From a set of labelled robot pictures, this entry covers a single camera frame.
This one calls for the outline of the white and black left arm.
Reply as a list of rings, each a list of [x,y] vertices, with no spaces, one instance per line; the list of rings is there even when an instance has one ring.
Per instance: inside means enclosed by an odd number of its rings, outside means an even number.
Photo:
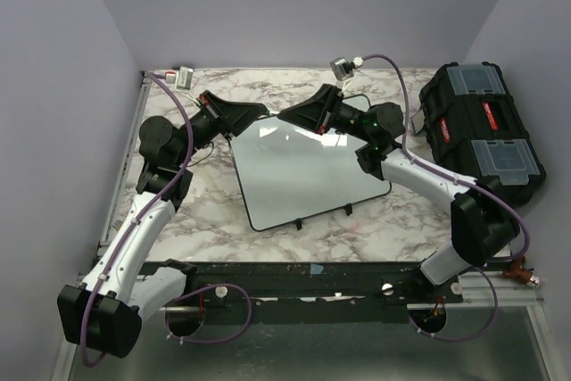
[[[126,357],[150,316],[168,302],[187,305],[197,296],[193,265],[168,260],[143,281],[140,270],[186,198],[194,153],[217,136],[239,136],[268,111],[264,104],[230,102],[210,91],[200,94],[198,107],[180,127],[163,116],[143,121],[139,153],[144,165],[128,215],[80,284],[65,286],[57,297],[64,336],[79,346],[88,367],[94,366],[90,350]]]

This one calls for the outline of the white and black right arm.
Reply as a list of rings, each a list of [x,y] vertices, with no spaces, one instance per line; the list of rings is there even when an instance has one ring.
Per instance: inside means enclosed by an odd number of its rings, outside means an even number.
[[[443,283],[470,267],[482,267],[520,233],[515,212],[495,193],[493,182],[454,173],[408,152],[401,107],[387,102],[361,111],[347,104],[340,88],[324,84],[308,100],[278,118],[318,135],[330,129],[358,138],[360,168],[380,180],[404,186],[451,216],[451,238],[424,259],[410,281],[412,295],[431,302]]]

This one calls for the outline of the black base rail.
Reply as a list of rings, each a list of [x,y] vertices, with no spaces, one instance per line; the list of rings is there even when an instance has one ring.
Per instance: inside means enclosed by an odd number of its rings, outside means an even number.
[[[430,286],[414,262],[193,262],[168,312],[178,322],[401,324],[409,308],[463,301],[457,277]]]

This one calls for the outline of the black plastic toolbox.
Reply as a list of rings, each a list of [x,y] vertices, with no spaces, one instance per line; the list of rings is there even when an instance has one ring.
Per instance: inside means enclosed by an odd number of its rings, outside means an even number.
[[[422,87],[419,101],[436,164],[497,178],[498,194],[513,207],[530,202],[546,171],[498,65],[444,64]]]

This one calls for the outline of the white whiteboard black frame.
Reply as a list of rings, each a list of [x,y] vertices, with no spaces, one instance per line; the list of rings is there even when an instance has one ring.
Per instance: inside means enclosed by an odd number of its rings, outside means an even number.
[[[309,132],[272,116],[229,141],[250,226],[261,232],[389,194],[392,185],[363,172],[364,142],[329,130]]]

